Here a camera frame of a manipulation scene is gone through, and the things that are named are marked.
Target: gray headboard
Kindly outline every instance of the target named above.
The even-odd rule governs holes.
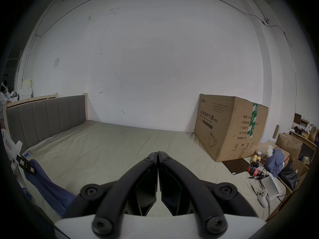
[[[26,149],[86,121],[85,95],[52,98],[6,109],[11,139]]]

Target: white plastic bag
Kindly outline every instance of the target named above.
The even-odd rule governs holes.
[[[272,156],[274,147],[269,145],[267,150],[267,157],[270,158]]]

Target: blue cloth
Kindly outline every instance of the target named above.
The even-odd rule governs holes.
[[[24,170],[26,179],[38,189],[53,210],[62,217],[66,208],[74,200],[75,195],[54,184],[36,160],[31,159],[29,163],[31,167],[36,169],[37,173],[33,175]]]
[[[282,162],[285,161],[285,156],[280,149],[274,149],[272,156],[267,159],[265,169],[277,178],[280,171],[284,168]]]

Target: white box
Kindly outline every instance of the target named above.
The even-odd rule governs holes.
[[[261,183],[265,189],[267,189],[267,195],[269,196],[270,201],[281,195],[281,190],[271,173],[269,176],[261,179]]]

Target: mattress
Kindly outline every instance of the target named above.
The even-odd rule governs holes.
[[[248,179],[249,173],[232,175],[222,162],[215,162],[208,155],[194,133],[144,129],[87,120],[67,131],[49,137],[28,149],[31,156],[42,166],[48,177],[60,187],[77,195],[90,183],[104,184],[118,180],[133,165],[151,152],[165,151],[193,172],[199,179],[213,182],[229,182],[248,200],[259,218],[266,220],[280,204],[278,198],[263,208],[256,192],[262,188],[259,181]],[[37,204],[54,222],[60,217],[28,181],[27,188]],[[277,183],[285,194],[284,185]],[[157,201],[147,216],[171,216]]]

